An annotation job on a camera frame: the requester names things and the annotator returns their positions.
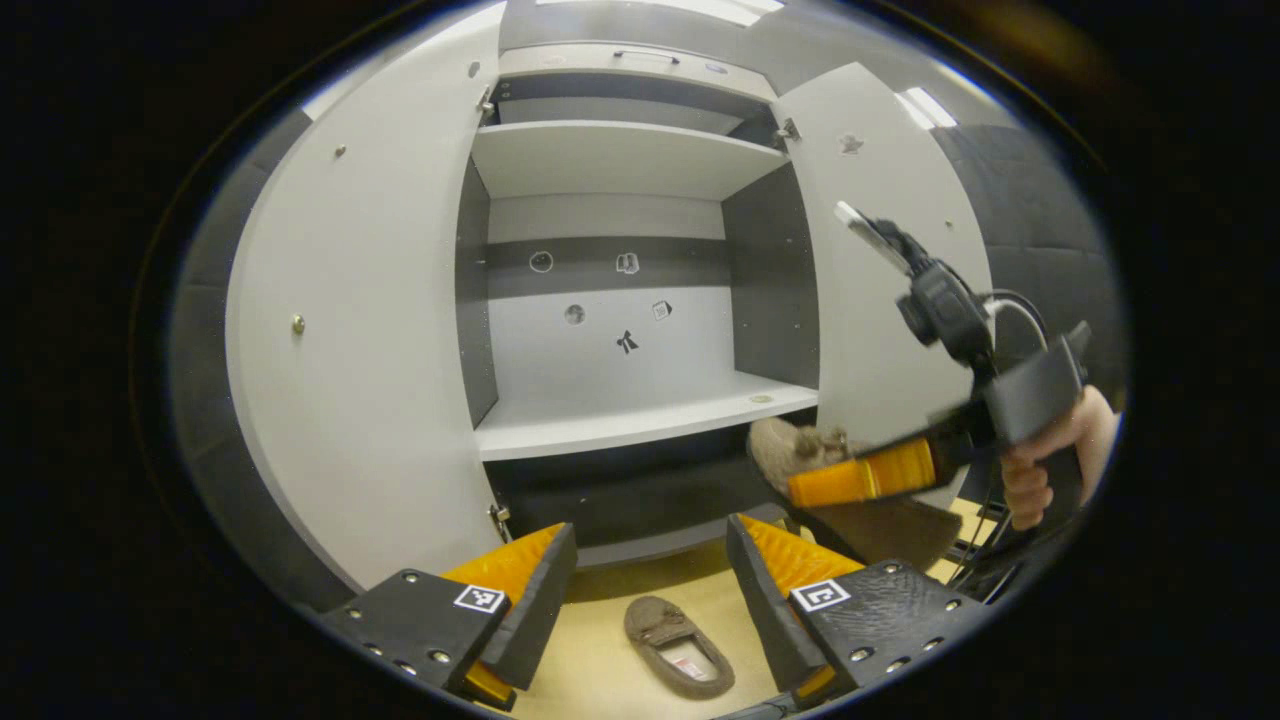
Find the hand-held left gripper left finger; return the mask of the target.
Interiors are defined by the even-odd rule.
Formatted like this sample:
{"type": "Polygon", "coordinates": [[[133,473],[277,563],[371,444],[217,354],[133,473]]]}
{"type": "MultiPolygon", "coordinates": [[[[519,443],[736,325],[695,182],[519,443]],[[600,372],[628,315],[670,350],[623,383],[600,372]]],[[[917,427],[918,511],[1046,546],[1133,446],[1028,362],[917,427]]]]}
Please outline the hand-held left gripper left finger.
{"type": "Polygon", "coordinates": [[[576,565],[575,528],[557,523],[449,571],[403,568],[320,621],[416,685],[509,711],[532,684],[576,565]]]}

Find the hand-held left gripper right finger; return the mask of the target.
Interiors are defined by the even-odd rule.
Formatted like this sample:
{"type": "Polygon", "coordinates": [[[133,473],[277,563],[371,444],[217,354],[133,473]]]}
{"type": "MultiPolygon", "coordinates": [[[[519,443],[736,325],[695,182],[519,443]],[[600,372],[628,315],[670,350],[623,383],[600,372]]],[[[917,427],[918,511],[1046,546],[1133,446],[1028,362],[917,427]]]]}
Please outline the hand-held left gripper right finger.
{"type": "Polygon", "coordinates": [[[864,694],[986,624],[982,601],[897,559],[864,566],[742,514],[724,546],[771,675],[799,707],[864,694]]]}

